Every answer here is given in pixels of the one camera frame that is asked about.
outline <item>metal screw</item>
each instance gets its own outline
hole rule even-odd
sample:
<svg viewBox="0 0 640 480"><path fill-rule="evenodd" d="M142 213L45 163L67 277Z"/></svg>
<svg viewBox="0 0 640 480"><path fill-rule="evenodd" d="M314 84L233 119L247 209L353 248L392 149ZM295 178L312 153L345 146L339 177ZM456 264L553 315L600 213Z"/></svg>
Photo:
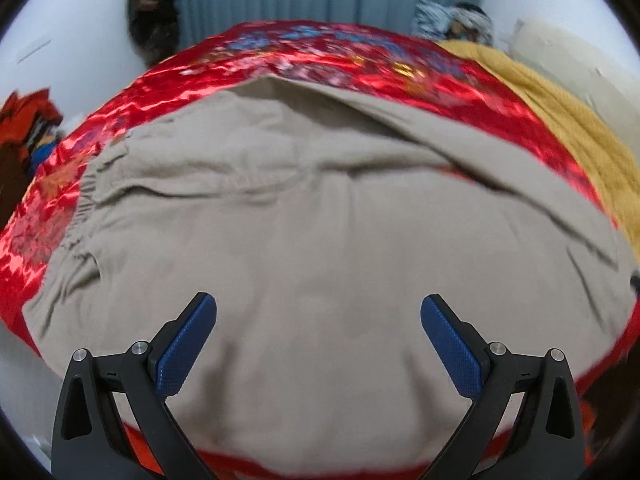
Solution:
<svg viewBox="0 0 640 480"><path fill-rule="evenodd" d="M553 348L551 351L551 357L555 360L555 361L563 361L564 360L564 354L562 353L561 350L558 350L557 348Z"/></svg>
<svg viewBox="0 0 640 480"><path fill-rule="evenodd" d="M149 343L146 341L138 341L137 343L133 343L131 346L131 352L135 355L142 355L146 352L147 348L149 348Z"/></svg>
<svg viewBox="0 0 640 480"><path fill-rule="evenodd" d="M85 357L86 357L86 350L84 348L81 348L74 352L74 361L82 361Z"/></svg>
<svg viewBox="0 0 640 480"><path fill-rule="evenodd" d="M498 343L498 342L491 343L489 345L489 350L491 350L492 354L496 354L496 355L505 355L507 353L507 347L502 343Z"/></svg>

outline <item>blue cloth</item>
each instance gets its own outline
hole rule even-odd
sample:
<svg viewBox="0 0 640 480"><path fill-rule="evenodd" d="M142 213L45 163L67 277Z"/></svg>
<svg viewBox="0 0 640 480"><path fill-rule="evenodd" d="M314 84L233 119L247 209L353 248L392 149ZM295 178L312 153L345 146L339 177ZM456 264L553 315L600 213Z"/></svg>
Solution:
<svg viewBox="0 0 640 480"><path fill-rule="evenodd" d="M42 146L37 147L35 150L31 152L31 163L29 164L29 180L33 178L36 174L36 170L38 166L42 164L45 160L49 158L49 155L53 153L53 150L58 145L58 141L54 140L49 144L43 144Z"/></svg>

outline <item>beige blanket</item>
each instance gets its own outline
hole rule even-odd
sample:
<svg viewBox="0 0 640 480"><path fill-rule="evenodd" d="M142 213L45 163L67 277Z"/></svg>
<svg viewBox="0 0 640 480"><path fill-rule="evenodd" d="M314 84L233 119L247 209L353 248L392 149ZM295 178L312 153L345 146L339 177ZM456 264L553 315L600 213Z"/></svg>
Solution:
<svg viewBox="0 0 640 480"><path fill-rule="evenodd" d="M524 150L264 78L97 157L24 315L62 375L75 349L125 351L210 292L218 323L168 400L197 448L287 474L391 470L435 456L468 407L420 326L424 296L514 352L561 348L578 375L624 328L633 268L607 218Z"/></svg>

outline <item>red satin quilt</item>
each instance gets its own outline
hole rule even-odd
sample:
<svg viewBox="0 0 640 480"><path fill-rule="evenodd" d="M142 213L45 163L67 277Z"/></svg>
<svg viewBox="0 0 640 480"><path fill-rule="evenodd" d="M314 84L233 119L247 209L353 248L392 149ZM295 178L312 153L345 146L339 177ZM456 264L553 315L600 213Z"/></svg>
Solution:
<svg viewBox="0 0 640 480"><path fill-rule="evenodd" d="M72 219L79 179L93 156L134 126L267 73L364 92L475 126L531 152L601 208L596 190L568 150L517 95L476 62L459 59L431 41L371 27L245 23L140 76L90 115L40 166L0 236L0 317L9 329L37 351L21 309L36 294ZM631 334L625 337L609 362L630 345ZM593 376L584 378L581 389L592 381ZM407 474L415 477L415 472Z"/></svg>

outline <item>white wall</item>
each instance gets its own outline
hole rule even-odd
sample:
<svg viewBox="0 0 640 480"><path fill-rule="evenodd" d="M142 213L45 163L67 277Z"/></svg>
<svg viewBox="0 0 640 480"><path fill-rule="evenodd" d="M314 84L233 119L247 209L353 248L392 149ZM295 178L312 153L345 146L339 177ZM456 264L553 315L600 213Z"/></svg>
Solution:
<svg viewBox="0 0 640 480"><path fill-rule="evenodd" d="M89 114L145 71L127 34L127 0L29 0L0 40L0 104L51 87L67 119ZM18 62L32 47L40 50Z"/></svg>
<svg viewBox="0 0 640 480"><path fill-rule="evenodd" d="M640 57L622 25L604 0L483 0L494 20L496 46L505 41L521 18L542 18L597 46L640 77Z"/></svg>

